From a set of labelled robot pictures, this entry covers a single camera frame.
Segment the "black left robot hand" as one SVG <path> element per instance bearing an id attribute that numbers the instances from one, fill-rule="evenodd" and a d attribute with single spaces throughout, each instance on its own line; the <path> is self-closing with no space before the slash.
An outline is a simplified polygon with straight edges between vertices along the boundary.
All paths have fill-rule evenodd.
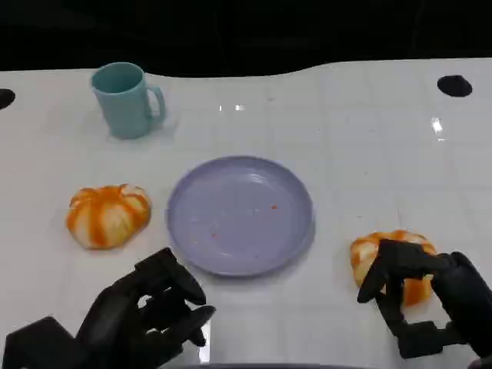
<path id="1" fill-rule="evenodd" d="M 138 262 L 95 299 L 76 335 L 89 368 L 159 368 L 186 342 L 204 347 L 216 312 L 170 248 Z"/>

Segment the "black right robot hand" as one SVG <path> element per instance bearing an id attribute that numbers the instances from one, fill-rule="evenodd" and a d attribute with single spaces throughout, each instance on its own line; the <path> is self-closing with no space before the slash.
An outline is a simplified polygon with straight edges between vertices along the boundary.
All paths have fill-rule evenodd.
<path id="1" fill-rule="evenodd" d="M 409 324 L 401 312 L 404 281 L 427 275 L 432 276 L 431 287 L 450 318 L 444 328 L 432 321 Z M 404 359 L 439 354 L 446 346 L 466 344 L 479 357 L 475 368 L 491 366 L 491 290 L 460 252 L 431 255 L 419 244 L 383 239 L 357 300 L 377 302 Z"/>

